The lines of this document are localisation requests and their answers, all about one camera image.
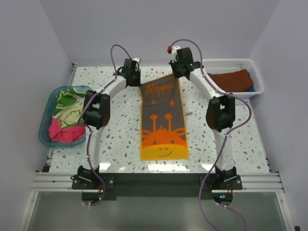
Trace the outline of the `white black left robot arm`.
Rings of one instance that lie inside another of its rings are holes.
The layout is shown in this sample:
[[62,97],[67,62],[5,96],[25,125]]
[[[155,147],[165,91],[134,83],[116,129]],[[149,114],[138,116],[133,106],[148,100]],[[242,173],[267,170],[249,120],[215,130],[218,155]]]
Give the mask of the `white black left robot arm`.
[[141,86],[140,58],[126,59],[122,67],[115,70],[114,78],[97,91],[89,90],[85,94],[84,107],[80,115],[86,128],[87,166],[80,166],[77,175],[89,189],[101,186],[105,182],[99,176],[99,151],[104,128],[111,116],[111,100],[127,87]]

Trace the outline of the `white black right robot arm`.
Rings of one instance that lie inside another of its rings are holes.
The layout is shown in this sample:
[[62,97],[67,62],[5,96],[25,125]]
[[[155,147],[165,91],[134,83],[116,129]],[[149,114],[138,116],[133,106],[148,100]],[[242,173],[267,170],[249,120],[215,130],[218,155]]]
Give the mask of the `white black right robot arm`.
[[187,78],[205,94],[208,101],[205,120],[214,134],[217,159],[213,167],[215,173],[209,174],[205,182],[212,189],[225,189],[237,176],[231,140],[227,135],[235,121],[235,99],[219,93],[210,77],[201,73],[203,66],[200,61],[193,60],[190,48],[169,46],[167,52],[171,54],[169,64],[174,76]]

